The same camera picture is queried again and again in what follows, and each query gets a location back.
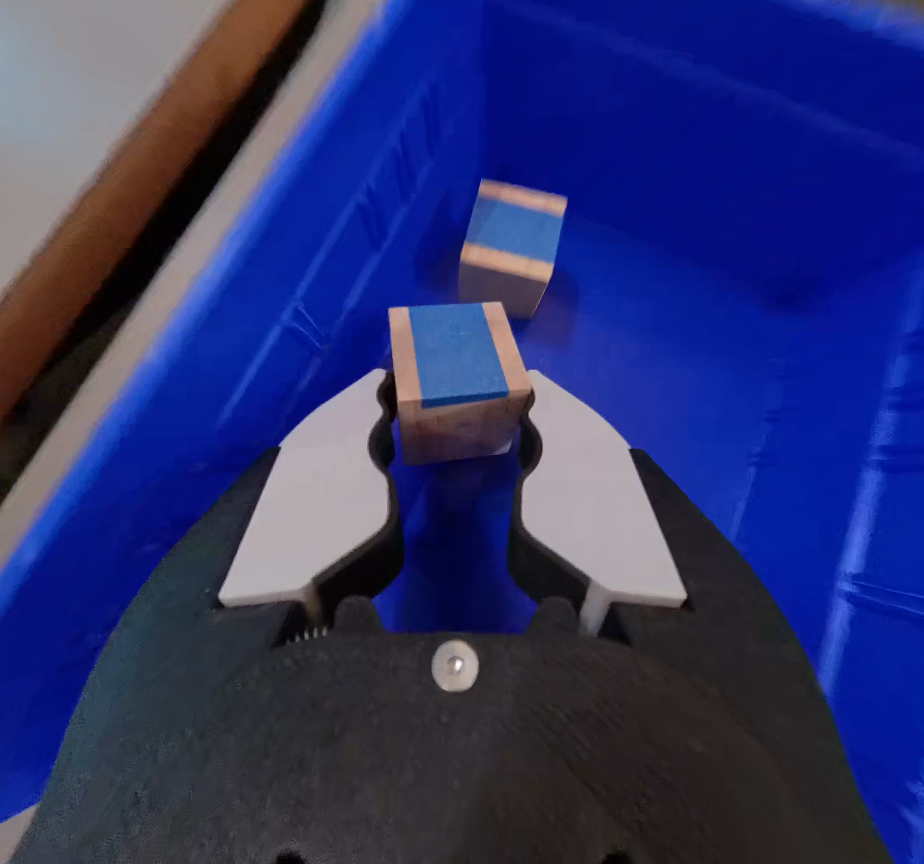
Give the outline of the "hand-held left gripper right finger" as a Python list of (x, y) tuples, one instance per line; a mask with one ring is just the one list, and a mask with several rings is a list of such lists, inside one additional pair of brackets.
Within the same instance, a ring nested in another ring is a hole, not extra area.
[(519, 421), (507, 571), (595, 637), (617, 605), (679, 610), (688, 592), (623, 435), (540, 370)]

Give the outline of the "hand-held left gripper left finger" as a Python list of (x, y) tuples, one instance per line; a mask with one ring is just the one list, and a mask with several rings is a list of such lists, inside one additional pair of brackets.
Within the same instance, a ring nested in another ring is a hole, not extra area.
[(393, 373), (374, 369), (306, 416), (279, 445), (218, 593), (223, 608), (297, 604), (308, 627), (373, 599), (405, 561)]

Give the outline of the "wooden cube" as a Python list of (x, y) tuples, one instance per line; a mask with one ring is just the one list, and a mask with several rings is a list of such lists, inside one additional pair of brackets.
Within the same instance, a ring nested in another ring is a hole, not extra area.
[(499, 302), (510, 319), (531, 320), (549, 286), (566, 196), (484, 178), (460, 252), (460, 302)]
[(388, 322), (404, 462), (506, 453), (532, 386), (502, 304), (392, 307)]

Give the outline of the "blue plastic bin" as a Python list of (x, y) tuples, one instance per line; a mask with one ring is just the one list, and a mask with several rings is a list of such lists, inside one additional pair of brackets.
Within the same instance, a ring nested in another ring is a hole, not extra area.
[(922, 862), (922, 21), (327, 3), (3, 503), (10, 862)]

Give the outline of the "grey desk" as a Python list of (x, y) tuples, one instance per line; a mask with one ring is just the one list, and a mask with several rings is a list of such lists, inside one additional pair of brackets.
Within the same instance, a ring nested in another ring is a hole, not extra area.
[[(922, 244), (922, 12), (884, 0), (346, 0), (185, 229), (76, 407), (156, 352), (243, 375), (297, 270), (378, 175), (359, 269), (475, 171), (799, 297)], [(449, 183), (436, 181), (438, 168)]]

